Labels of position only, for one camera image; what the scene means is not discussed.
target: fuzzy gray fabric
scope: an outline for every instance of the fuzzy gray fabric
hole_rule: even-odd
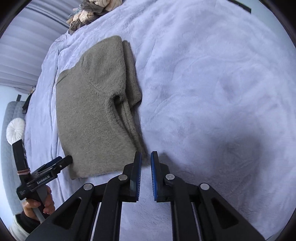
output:
[[[87,50],[57,81],[59,138],[70,177],[123,170],[143,151],[131,110],[141,101],[128,42],[113,36]]]

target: pile of clothes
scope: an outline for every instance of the pile of clothes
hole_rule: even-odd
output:
[[[122,0],[83,0],[79,8],[74,8],[67,24],[68,33],[72,35],[77,29],[88,25],[100,16],[122,5]]]

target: gray handle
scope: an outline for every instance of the gray handle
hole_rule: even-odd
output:
[[[42,186],[40,187],[39,189],[36,190],[37,193],[38,193],[38,196],[40,197],[40,200],[42,201],[42,204],[44,206],[44,203],[45,203],[45,199],[47,197],[47,188],[46,186]],[[45,217],[43,216],[41,210],[36,207],[36,208],[33,208],[33,212],[35,213],[36,217],[38,218],[38,220],[40,221],[40,223],[44,222],[45,221]]]

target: bed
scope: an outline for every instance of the bed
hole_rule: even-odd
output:
[[[211,184],[266,239],[281,231],[296,205],[296,51],[225,0],[126,0],[59,37],[26,115],[30,168],[64,156],[56,120],[59,74],[113,35],[134,53],[143,94],[136,119],[148,152],[158,151],[185,181]],[[116,175],[70,180],[64,169],[50,182],[56,207],[84,183]],[[171,240],[170,206],[153,201],[150,167],[142,170],[140,193],[137,204],[123,205],[120,240]]]

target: gray headboard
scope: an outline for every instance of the gray headboard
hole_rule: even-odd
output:
[[[14,215],[22,212],[21,201],[16,194],[16,188],[20,185],[20,179],[17,175],[12,146],[6,140],[6,128],[9,122],[11,122],[14,118],[19,117],[25,119],[25,114],[22,113],[24,103],[24,101],[12,101],[8,103],[4,115],[1,134],[2,178],[8,203]]]

